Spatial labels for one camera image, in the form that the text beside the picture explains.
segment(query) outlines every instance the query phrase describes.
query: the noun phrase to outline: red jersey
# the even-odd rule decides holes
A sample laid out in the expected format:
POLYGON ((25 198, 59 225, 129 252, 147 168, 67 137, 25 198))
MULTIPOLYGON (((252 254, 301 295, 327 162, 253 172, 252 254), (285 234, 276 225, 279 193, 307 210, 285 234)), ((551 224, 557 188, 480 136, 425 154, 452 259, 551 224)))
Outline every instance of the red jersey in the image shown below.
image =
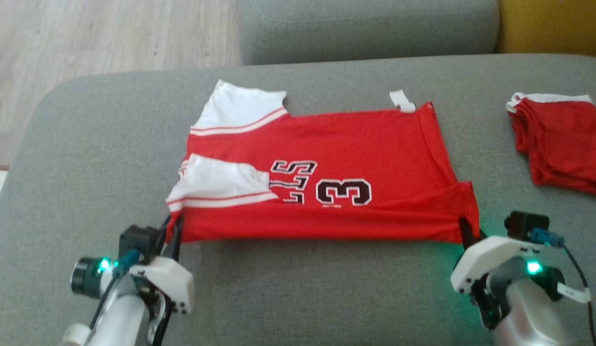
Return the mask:
POLYGON ((460 243, 463 215, 478 234, 473 186, 454 175, 432 103, 294 118, 285 94, 219 81, 168 197, 183 241, 460 243))
POLYGON ((596 107, 590 96, 517 92, 506 108, 515 147, 528 154, 535 185, 596 195, 596 107))

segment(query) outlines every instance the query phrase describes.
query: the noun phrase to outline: gray fabric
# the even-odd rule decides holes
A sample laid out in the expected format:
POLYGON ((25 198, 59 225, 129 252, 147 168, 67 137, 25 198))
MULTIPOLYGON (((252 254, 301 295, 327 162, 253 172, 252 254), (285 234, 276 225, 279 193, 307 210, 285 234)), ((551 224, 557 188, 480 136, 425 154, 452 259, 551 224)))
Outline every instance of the gray fabric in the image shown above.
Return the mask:
MULTIPOLYGON (((84 255, 115 256, 128 225, 159 225, 188 128, 217 79, 287 90, 292 114, 389 108, 390 90, 433 100, 458 178, 472 180, 487 234, 511 210, 551 217, 592 286, 596 197, 535 187, 513 146, 504 103, 513 92, 590 94, 596 58, 427 57, 130 73, 70 81, 42 101, 0 197, 0 345, 52 345, 95 303, 69 276, 84 255)), ((210 241, 182 263, 196 278, 196 313, 170 321, 178 345, 485 345, 468 298, 449 275, 460 246, 385 241, 210 241)), ((559 265, 580 287, 561 252, 559 265)), ((559 303, 587 340, 585 307, 559 303)))
POLYGON ((244 64, 493 52, 497 0, 244 0, 244 64))

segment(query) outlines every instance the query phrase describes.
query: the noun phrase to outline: white sleeve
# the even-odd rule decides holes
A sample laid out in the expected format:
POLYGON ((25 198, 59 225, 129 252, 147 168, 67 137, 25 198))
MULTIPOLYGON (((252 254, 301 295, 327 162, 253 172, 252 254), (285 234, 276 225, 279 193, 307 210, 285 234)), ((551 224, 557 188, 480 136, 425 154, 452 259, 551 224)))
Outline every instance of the white sleeve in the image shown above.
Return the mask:
POLYGON ((250 164, 191 154, 166 202, 175 212, 184 207, 222 208, 277 199, 269 181, 267 172, 250 164))
POLYGON ((515 113, 517 111, 515 109, 515 106, 519 105, 523 99, 528 99, 528 100, 539 102, 539 103, 564 102, 564 101, 577 101, 577 102, 592 103, 592 99, 590 98, 589 95, 567 96, 567 95, 556 95, 556 94, 524 94, 523 92, 516 92, 513 96, 511 96, 511 101, 509 101, 505 104, 505 108, 507 108, 508 112, 515 113))
POLYGON ((254 130, 287 114, 283 107, 286 95, 285 91, 244 88, 219 79, 191 134, 238 134, 254 130))

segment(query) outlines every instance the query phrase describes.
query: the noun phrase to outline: green led light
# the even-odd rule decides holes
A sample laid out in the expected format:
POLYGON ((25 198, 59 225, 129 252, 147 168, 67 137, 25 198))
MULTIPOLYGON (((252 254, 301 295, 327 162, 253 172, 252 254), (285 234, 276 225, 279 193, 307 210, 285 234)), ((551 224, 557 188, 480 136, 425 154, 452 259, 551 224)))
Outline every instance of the green led light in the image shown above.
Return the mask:
POLYGON ((109 260, 108 259, 102 259, 102 261, 99 263, 99 269, 101 271, 104 271, 106 269, 109 268, 109 260))
POLYGON ((526 263, 526 269, 529 274, 537 274, 541 270, 541 264, 538 261, 532 260, 526 263))

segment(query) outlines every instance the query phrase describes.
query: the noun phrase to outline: white sticker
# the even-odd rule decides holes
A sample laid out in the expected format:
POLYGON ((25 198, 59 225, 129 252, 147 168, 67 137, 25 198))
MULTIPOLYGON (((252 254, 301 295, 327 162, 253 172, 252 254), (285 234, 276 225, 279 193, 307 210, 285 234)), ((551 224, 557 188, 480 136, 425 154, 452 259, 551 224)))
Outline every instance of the white sticker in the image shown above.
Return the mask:
POLYGON ((394 102, 394 106, 400 108, 403 112, 414 112, 415 105, 412 102, 409 102, 407 96, 405 96, 405 92, 402 90, 391 91, 389 93, 390 98, 392 98, 392 102, 394 102))
POLYGON ((583 291, 577 291, 577 289, 572 289, 563 283, 559 283, 558 292, 563 296, 573 299, 581 304, 590 302, 590 291, 588 291, 588 287, 586 287, 583 291))

